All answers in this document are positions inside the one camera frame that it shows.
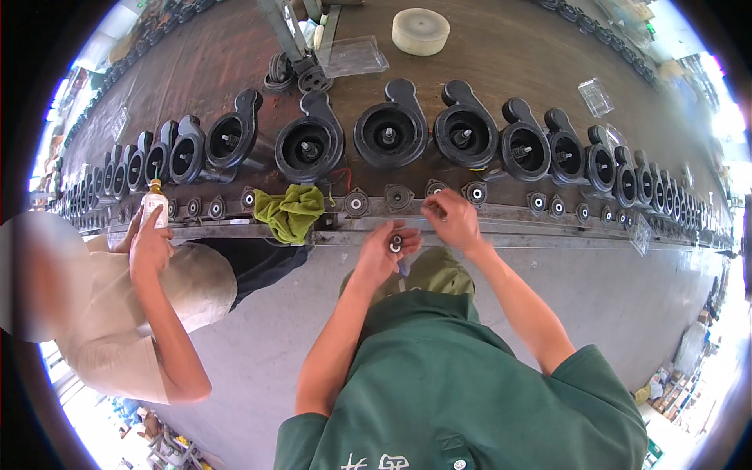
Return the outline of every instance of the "green towel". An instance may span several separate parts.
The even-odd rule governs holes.
[[[324,213],[324,194],[315,186],[290,184],[284,196],[270,196],[253,190],[253,216],[269,224],[274,238],[282,243],[304,244],[311,224]]]

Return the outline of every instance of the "plastic bottle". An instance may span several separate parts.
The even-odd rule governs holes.
[[[162,213],[156,218],[154,228],[161,229],[167,226],[167,198],[162,194],[162,181],[154,178],[149,182],[149,192],[141,200],[141,205],[144,206],[144,213],[141,215],[141,225],[143,226],[149,216],[156,208],[162,206]]]

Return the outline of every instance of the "hand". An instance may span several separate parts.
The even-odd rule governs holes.
[[[128,226],[126,237],[123,240],[120,240],[120,242],[112,248],[112,253],[128,253],[131,250],[131,243],[133,242],[133,237],[138,233],[138,227],[141,225],[141,215],[143,213],[144,206],[141,206],[138,208],[136,215],[131,219],[131,225]]]
[[[485,244],[481,226],[478,225],[478,211],[467,199],[449,188],[428,196],[420,212],[444,243],[463,253]]]
[[[160,273],[167,268],[170,257],[175,252],[170,243],[172,229],[154,228],[156,218],[163,208],[161,205],[157,207],[133,238],[129,258],[131,279]]]
[[[402,229],[404,225],[404,220],[388,220],[365,238],[350,282],[355,281],[372,294],[390,274],[399,272],[397,262],[405,255],[418,251],[423,244],[420,230]],[[402,249],[399,253],[392,253],[389,250],[389,241],[396,234],[402,236]]]

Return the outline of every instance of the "khaki shorts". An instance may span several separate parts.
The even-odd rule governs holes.
[[[339,288],[340,296],[352,275],[353,272],[350,271],[344,277]],[[408,290],[429,290],[455,296],[470,294],[470,299],[475,299],[475,283],[470,274],[454,258],[452,250],[446,247],[432,247],[422,252],[413,261],[407,277],[399,273],[389,276],[374,294],[371,305],[393,294]]]

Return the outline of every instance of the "green polo shirt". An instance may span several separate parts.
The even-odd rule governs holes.
[[[467,318],[467,294],[412,291],[371,307],[332,416],[282,423],[274,468],[641,468],[641,415],[595,345],[547,377]]]

